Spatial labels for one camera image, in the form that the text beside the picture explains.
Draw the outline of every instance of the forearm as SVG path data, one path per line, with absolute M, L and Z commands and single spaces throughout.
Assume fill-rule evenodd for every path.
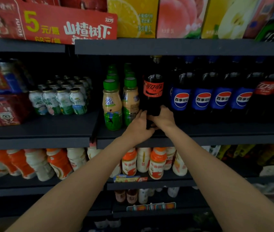
M 123 136 L 115 139 L 53 187 L 7 231 L 77 231 L 110 174 L 132 147 L 131 141 Z
M 163 131 L 224 231 L 274 231 L 274 204 L 270 200 L 178 127 Z

